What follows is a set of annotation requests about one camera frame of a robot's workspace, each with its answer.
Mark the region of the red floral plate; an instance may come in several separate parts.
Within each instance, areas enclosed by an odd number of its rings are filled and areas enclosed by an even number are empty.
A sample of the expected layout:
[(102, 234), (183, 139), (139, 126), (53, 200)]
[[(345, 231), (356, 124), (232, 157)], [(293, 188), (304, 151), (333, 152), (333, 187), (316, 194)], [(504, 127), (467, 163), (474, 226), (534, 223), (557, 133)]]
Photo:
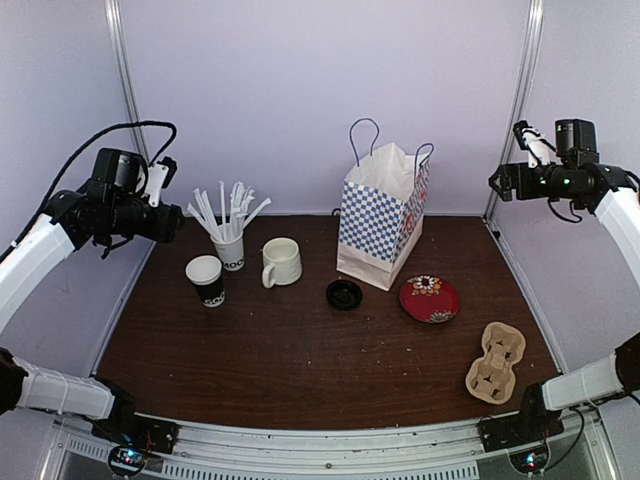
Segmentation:
[(414, 320), (426, 324), (448, 322), (460, 311), (460, 298), (453, 285), (426, 274), (405, 280), (399, 290), (399, 301)]

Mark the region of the aluminium front rail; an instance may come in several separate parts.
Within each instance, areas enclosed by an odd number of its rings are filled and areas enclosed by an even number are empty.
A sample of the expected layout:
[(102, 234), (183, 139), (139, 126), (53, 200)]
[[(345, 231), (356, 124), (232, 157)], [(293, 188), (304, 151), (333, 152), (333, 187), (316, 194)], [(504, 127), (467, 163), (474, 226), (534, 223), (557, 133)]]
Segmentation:
[(173, 449), (136, 479), (618, 479), (598, 413), (562, 415), (564, 430), (488, 451), (475, 419), (368, 430), (268, 430), (180, 421)]

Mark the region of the white paper cup with straws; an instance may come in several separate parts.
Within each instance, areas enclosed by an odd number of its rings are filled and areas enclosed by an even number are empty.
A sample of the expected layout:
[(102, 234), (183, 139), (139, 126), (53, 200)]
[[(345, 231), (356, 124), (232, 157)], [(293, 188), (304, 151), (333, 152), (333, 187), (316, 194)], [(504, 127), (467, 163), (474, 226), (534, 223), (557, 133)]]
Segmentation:
[(244, 267), (245, 253), (242, 233), (230, 241), (222, 241), (216, 239), (214, 236), (211, 236), (210, 240), (226, 271), (235, 272)]

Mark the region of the black plastic cup lid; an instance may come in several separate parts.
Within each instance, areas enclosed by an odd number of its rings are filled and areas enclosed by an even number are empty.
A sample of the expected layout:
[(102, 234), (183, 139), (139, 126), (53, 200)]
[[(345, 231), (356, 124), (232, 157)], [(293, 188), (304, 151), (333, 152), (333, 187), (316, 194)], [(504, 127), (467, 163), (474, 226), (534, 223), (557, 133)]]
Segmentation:
[(325, 295), (330, 306), (342, 311), (357, 308), (363, 298), (362, 290), (355, 282), (342, 279), (331, 282)]

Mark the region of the blue checkered paper bag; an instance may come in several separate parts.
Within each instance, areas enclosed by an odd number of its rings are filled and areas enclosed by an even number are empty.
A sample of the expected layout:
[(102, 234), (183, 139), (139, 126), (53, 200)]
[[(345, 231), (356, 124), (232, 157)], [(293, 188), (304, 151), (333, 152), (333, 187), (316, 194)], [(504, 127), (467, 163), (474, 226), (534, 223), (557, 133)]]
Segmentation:
[(355, 165), (342, 185), (336, 269), (388, 291), (422, 235), (435, 145), (406, 153), (377, 146), (379, 134), (368, 117), (349, 128)]

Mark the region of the left aluminium post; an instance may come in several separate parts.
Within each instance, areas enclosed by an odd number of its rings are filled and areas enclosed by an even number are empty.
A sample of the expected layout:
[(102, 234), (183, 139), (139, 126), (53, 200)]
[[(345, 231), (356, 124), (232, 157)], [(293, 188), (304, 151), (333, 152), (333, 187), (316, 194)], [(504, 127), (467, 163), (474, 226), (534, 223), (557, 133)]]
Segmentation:
[(104, 1), (107, 28), (111, 40), (116, 70), (123, 95), (126, 117), (129, 122), (139, 122), (140, 115), (128, 61), (126, 40), (121, 15), (121, 2)]

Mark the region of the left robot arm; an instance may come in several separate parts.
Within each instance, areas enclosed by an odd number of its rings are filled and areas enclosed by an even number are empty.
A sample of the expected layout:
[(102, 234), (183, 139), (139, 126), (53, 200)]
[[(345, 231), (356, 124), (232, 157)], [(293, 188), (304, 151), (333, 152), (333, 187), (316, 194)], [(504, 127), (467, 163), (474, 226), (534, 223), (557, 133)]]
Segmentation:
[[(161, 192), (177, 171), (164, 157), (148, 165), (133, 152), (102, 148), (90, 178), (76, 191), (61, 190), (44, 206), (1, 260), (1, 324), (7, 326), (24, 301), (59, 264), (87, 243), (104, 257), (134, 240), (172, 242), (185, 218), (177, 205), (162, 202)], [(53, 411), (103, 420), (123, 444), (137, 442), (144, 424), (131, 400), (94, 378), (78, 377), (33, 365), (1, 351), (1, 410)]]

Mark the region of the cardboard cup carrier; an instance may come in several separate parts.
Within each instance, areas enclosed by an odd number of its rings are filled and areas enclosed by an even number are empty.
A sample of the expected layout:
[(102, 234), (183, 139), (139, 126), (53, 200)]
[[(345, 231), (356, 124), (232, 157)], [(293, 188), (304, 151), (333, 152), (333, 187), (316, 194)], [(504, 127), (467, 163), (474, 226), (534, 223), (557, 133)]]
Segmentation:
[(523, 359), (526, 338), (510, 325), (491, 322), (483, 331), (481, 347), (483, 355), (473, 361), (465, 377), (466, 388), (483, 402), (505, 404), (515, 388), (513, 367)]

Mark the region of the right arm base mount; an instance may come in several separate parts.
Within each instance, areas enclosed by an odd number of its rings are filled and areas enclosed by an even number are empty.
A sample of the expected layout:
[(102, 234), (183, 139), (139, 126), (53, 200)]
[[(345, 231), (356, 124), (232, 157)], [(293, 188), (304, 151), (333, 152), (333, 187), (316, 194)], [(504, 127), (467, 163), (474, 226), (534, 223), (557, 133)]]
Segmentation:
[(542, 474), (551, 465), (549, 440), (564, 432), (557, 415), (550, 420), (525, 422), (520, 413), (502, 417), (484, 416), (477, 424), (478, 433), (486, 453), (507, 452), (510, 466), (519, 474)]

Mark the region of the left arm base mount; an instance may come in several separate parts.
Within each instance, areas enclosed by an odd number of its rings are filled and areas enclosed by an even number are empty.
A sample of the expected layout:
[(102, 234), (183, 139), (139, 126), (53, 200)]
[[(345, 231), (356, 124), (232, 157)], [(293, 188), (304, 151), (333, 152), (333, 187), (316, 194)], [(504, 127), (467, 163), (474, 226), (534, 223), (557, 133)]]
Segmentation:
[(138, 414), (124, 420), (87, 418), (87, 421), (93, 436), (113, 443), (106, 463), (109, 470), (122, 479), (139, 475), (150, 463), (171, 454), (180, 429), (175, 422)]

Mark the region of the white ceramic mug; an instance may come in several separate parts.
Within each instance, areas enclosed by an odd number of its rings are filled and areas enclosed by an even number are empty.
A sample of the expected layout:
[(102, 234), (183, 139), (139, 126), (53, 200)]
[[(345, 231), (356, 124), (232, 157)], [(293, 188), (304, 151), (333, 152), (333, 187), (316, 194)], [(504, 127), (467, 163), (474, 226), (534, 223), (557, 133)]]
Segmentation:
[(262, 284), (270, 289), (297, 282), (303, 274), (298, 243), (286, 237), (273, 238), (262, 248)]

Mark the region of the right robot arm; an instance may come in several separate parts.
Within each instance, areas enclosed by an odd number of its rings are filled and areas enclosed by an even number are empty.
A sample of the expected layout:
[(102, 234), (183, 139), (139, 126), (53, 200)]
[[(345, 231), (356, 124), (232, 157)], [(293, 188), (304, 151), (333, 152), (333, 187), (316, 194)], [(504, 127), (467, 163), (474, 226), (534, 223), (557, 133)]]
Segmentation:
[(526, 158), (490, 176), (493, 222), (561, 370), (513, 419), (530, 442), (563, 410), (639, 388), (639, 179), (600, 161), (590, 121), (558, 120), (548, 140), (520, 120), (513, 134)]

